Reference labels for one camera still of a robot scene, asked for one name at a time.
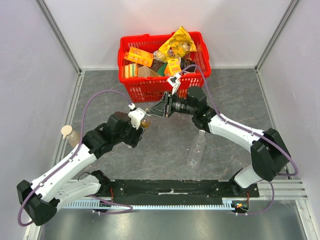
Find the yellow tea bottle red label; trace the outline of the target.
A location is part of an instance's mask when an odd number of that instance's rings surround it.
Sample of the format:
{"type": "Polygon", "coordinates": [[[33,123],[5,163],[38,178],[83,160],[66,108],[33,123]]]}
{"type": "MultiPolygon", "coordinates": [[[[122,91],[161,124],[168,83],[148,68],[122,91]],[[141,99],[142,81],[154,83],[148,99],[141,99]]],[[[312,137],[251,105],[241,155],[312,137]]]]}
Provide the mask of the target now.
{"type": "Polygon", "coordinates": [[[145,129],[147,129],[150,125],[151,125],[151,120],[150,120],[150,116],[148,114],[146,114],[142,120],[140,121],[140,125],[142,127],[144,127],[145,129]]]}

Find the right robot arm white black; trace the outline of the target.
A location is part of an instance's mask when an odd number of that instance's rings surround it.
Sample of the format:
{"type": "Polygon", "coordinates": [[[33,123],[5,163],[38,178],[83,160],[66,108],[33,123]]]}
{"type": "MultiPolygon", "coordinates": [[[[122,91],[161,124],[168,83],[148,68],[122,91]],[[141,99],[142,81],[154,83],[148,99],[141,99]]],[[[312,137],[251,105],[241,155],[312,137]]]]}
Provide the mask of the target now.
{"type": "Polygon", "coordinates": [[[164,118],[173,113],[191,115],[199,130],[224,137],[247,150],[251,165],[238,171],[229,184],[229,191],[235,197],[242,196],[249,186],[261,180],[271,182],[289,163],[289,151],[277,130],[250,128],[225,117],[208,105],[207,96],[199,86],[189,87],[186,98],[165,92],[147,113],[164,118]]]}

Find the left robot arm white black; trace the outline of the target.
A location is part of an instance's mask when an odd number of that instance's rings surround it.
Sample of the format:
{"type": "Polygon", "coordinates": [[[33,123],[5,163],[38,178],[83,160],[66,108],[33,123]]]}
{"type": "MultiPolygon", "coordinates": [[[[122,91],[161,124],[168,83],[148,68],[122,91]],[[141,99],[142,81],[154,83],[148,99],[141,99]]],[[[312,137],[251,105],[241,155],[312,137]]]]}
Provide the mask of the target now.
{"type": "Polygon", "coordinates": [[[123,143],[135,148],[142,138],[145,127],[142,120],[146,112],[136,108],[129,113],[117,111],[106,123],[88,131],[74,149],[57,165],[40,177],[29,182],[20,181],[17,186],[21,205],[17,221],[21,227],[29,226],[21,220],[25,211],[31,224],[41,226],[51,220],[65,205],[79,198],[97,194],[106,196],[110,191],[108,178],[100,171],[89,175],[80,183],[67,187],[65,184],[84,167],[123,143]]]}

